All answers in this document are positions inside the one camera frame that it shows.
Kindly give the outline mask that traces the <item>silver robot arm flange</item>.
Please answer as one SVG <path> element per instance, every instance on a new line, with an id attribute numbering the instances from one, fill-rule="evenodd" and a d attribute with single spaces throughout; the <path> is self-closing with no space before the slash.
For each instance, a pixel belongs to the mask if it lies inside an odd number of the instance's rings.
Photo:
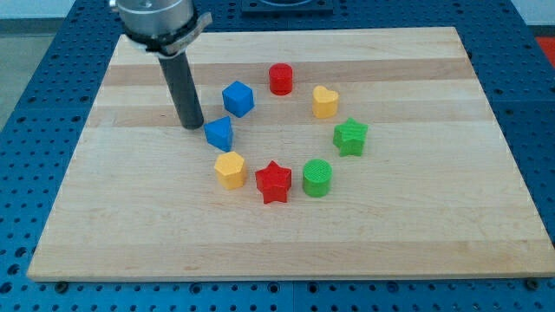
<path id="1" fill-rule="evenodd" d="M 109 0 L 128 40 L 139 50 L 162 59 L 174 58 L 212 24 L 193 0 Z"/>

